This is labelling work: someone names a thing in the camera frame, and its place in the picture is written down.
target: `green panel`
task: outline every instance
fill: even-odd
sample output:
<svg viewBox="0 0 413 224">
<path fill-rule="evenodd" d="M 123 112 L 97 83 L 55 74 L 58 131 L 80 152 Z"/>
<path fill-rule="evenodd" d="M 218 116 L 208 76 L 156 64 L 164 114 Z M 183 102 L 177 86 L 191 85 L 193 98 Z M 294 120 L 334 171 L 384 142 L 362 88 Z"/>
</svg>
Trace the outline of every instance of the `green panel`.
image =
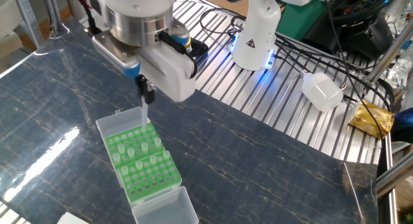
<svg viewBox="0 0 413 224">
<path fill-rule="evenodd" d="M 277 32 L 300 41 L 321 17 L 325 8 L 325 3 L 319 0 L 312 0 L 305 6 L 286 5 Z"/>
<path fill-rule="evenodd" d="M 130 163 L 135 163 L 140 159 L 147 158 L 153 154 L 157 154 L 165 150 L 163 144 L 159 146 L 155 145 L 155 140 L 159 138 L 153 124 L 148 123 L 146 128 L 136 127 L 132 130 L 116 134 L 114 136 L 107 137 L 105 139 L 105 146 L 108 150 L 110 159 L 114 169 L 119 170 L 122 166 L 125 166 Z M 148 147 L 142 149 L 142 144 L 147 143 Z M 125 148 L 122 153 L 119 151 L 120 148 Z M 134 156 L 129 157 L 128 149 L 134 149 Z M 120 155 L 120 162 L 117 163 L 114 155 Z"/>
<path fill-rule="evenodd" d="M 120 173 L 130 203 L 182 183 L 169 151 L 123 166 Z"/>
</svg>

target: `clear plastic lid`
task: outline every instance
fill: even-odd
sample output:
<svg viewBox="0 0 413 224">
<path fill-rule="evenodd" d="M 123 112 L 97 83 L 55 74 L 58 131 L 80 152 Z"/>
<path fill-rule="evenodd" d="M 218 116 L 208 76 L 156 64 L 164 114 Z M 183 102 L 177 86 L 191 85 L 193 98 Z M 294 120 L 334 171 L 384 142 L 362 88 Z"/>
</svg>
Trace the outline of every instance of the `clear plastic lid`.
<svg viewBox="0 0 413 224">
<path fill-rule="evenodd" d="M 132 209 L 137 224 L 198 224 L 185 187 L 179 187 Z"/>
<path fill-rule="evenodd" d="M 116 110 L 114 115 L 96 121 L 103 139 L 142 125 L 142 108 L 136 107 L 124 112 Z"/>
</svg>

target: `pipette tip box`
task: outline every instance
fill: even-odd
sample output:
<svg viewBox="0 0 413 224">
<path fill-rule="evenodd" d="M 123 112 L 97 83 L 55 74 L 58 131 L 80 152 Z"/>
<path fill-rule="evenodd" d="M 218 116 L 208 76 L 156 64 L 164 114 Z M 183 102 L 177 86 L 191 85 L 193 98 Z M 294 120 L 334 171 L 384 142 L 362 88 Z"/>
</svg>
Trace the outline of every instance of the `pipette tip box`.
<svg viewBox="0 0 413 224">
<path fill-rule="evenodd" d="M 141 107 L 96 121 L 117 179 L 138 224 L 197 224 L 199 220 L 169 151 Z"/>
</svg>

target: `green pipette tip rack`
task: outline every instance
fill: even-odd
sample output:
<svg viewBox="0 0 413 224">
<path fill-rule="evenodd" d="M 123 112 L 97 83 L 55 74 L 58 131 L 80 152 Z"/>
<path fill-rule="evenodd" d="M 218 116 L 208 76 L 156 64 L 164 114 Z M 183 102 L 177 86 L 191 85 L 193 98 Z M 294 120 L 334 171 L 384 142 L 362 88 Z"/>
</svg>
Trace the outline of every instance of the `green pipette tip rack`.
<svg viewBox="0 0 413 224">
<path fill-rule="evenodd" d="M 120 173 L 130 203 L 182 182 L 169 151 L 125 165 Z"/>
<path fill-rule="evenodd" d="M 151 123 L 107 137 L 105 146 L 116 170 L 165 150 Z"/>
</svg>

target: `white device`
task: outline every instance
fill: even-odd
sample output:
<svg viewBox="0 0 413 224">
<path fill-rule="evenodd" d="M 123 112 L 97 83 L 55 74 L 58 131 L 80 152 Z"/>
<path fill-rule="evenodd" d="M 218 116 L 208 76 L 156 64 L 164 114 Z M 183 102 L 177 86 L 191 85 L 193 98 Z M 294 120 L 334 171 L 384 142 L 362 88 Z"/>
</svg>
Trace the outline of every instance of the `white device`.
<svg viewBox="0 0 413 224">
<path fill-rule="evenodd" d="M 303 6 L 311 0 L 282 0 Z M 276 0 L 249 0 L 247 20 L 243 31 L 236 36 L 232 49 L 234 62 L 246 70 L 270 69 L 277 52 L 276 29 L 281 9 Z"/>
<path fill-rule="evenodd" d="M 189 39 L 172 16 L 174 0 L 87 0 L 108 30 L 93 37 L 98 51 L 128 77 L 145 76 L 170 99 L 186 100 L 195 92 L 194 62 L 159 39 L 161 32 Z"/>
</svg>

